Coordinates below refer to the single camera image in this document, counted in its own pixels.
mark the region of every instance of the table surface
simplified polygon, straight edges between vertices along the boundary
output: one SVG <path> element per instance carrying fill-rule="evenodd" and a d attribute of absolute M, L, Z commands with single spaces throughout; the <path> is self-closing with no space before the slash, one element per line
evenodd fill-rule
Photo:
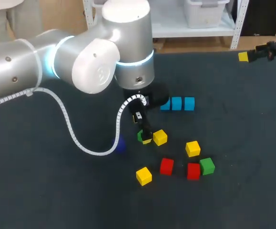
<path fill-rule="evenodd" d="M 156 81 L 171 96 L 195 97 L 194 112 L 149 112 L 168 134 L 137 141 L 125 111 L 124 154 L 96 157 L 72 142 L 57 103 L 35 93 L 0 106 L 0 229 L 276 229 L 276 60 L 240 63 L 236 52 L 155 55 Z M 111 147 L 122 91 L 83 94 L 47 82 L 64 102 L 79 141 Z M 200 157 L 185 143 L 197 140 Z M 159 175 L 163 157 L 174 175 Z M 186 180 L 188 162 L 211 157 L 215 173 Z M 135 172 L 153 181 L 141 187 Z"/>

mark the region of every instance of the storage bin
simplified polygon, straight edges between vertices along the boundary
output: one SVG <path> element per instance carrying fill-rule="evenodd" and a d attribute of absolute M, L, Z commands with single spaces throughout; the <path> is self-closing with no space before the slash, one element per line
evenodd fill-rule
<path fill-rule="evenodd" d="M 210 28 L 219 25 L 225 5 L 230 0 L 184 0 L 184 14 L 189 28 Z"/>

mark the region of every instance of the white shelf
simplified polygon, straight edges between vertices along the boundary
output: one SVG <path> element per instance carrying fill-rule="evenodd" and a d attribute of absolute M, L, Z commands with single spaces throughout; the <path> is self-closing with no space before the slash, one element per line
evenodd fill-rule
<path fill-rule="evenodd" d="M 233 36 L 235 24 L 224 10 L 218 27 L 190 29 L 184 15 L 183 0 L 149 0 L 154 38 Z"/>
<path fill-rule="evenodd" d="M 184 16 L 184 0 L 148 0 L 151 6 L 152 27 L 154 38 L 170 37 L 216 37 L 233 36 L 231 49 L 236 49 L 249 0 L 237 1 L 236 24 L 225 9 L 220 25 L 208 29 L 190 29 Z M 92 3 L 93 0 L 83 0 L 88 29 L 94 26 Z"/>

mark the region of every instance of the red block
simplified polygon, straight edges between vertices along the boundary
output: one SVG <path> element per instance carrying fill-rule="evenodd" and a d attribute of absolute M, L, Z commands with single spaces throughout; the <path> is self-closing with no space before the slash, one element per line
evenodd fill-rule
<path fill-rule="evenodd" d="M 163 158 L 160 166 L 160 174 L 170 176 L 172 174 L 174 160 Z"/>
<path fill-rule="evenodd" d="M 187 164 L 187 179 L 199 180 L 199 177 L 200 177 L 200 164 L 198 163 Z"/>

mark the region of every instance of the wooden floor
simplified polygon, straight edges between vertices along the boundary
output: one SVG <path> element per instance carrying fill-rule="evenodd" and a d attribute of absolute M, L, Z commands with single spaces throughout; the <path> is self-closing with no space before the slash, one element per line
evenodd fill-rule
<path fill-rule="evenodd" d="M 276 41 L 276 36 L 241 37 L 237 50 L 254 49 L 256 45 Z M 154 46 L 159 53 L 174 52 L 224 52 L 230 51 L 232 37 L 193 37 L 159 39 Z"/>

